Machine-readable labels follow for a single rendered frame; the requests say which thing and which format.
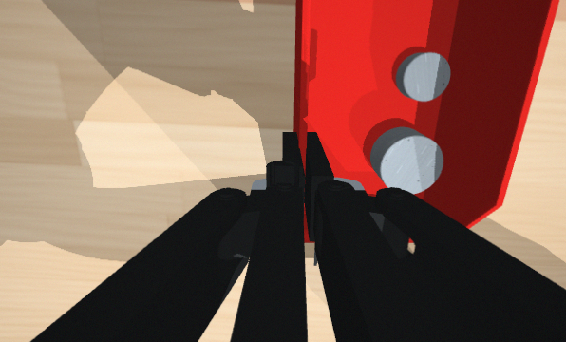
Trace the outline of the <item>red bin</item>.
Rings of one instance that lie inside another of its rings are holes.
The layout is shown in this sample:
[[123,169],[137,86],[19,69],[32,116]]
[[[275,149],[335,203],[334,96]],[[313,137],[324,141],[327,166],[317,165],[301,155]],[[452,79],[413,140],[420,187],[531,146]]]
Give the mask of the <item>red bin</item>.
[[[293,132],[304,172],[307,132],[317,132],[334,177],[376,197],[387,186],[372,146],[412,128],[443,152],[438,179],[414,195],[471,228],[503,205],[558,3],[296,0]],[[427,102],[396,85],[419,52],[442,55],[451,71]]]

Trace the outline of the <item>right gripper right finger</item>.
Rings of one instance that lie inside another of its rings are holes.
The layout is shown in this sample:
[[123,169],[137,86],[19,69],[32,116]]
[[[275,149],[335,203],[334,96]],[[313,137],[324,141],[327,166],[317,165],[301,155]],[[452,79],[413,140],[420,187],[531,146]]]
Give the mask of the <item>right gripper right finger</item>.
[[336,342],[566,342],[566,289],[406,190],[334,177],[317,132],[305,210]]

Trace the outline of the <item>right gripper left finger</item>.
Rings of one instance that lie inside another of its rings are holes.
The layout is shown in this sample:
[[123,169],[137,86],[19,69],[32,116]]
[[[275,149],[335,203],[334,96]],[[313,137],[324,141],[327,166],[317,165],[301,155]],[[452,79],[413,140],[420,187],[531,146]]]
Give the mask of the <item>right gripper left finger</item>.
[[308,342],[304,199],[282,132],[249,196],[214,191],[30,342],[198,342],[247,264],[230,342]]

